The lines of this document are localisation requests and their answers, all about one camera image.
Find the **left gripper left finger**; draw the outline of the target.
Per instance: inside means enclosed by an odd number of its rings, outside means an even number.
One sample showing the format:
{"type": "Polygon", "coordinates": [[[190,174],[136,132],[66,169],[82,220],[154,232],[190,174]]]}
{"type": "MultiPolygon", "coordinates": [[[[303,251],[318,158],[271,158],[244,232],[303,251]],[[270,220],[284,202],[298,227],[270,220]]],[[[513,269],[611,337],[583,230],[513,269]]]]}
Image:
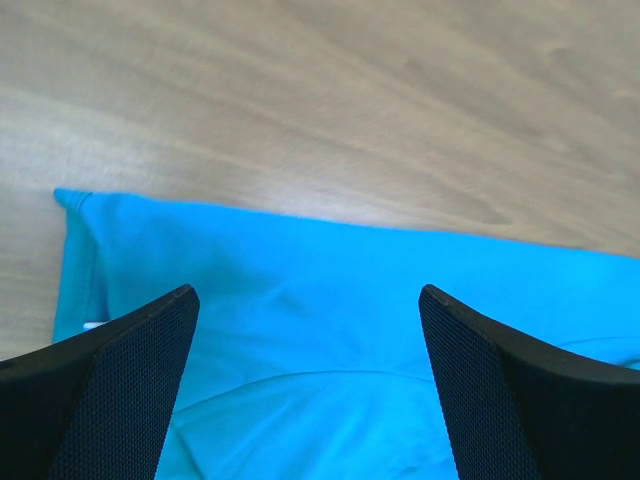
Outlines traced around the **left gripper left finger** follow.
{"type": "Polygon", "coordinates": [[[154,478],[198,313],[184,285],[2,361],[2,478],[154,478]]]}

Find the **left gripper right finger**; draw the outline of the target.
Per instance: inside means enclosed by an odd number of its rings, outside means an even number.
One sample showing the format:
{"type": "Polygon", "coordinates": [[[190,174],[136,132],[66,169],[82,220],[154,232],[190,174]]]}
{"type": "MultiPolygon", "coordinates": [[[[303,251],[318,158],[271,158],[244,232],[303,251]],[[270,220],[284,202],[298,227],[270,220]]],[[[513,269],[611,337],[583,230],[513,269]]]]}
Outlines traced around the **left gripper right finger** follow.
{"type": "Polygon", "coordinates": [[[433,285],[419,311],[459,478],[638,478],[638,371],[552,346],[433,285]]]}

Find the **teal t shirt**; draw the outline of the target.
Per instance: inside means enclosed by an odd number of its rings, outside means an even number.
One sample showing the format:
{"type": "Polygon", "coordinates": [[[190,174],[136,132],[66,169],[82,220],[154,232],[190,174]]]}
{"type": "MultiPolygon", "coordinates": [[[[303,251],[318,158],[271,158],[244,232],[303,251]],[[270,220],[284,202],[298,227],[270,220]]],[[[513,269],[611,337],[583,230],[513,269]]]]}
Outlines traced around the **teal t shirt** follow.
{"type": "Polygon", "coordinates": [[[453,479],[421,329],[432,284],[550,344],[639,364],[636,260],[58,189],[53,338],[189,284],[161,479],[453,479]]]}

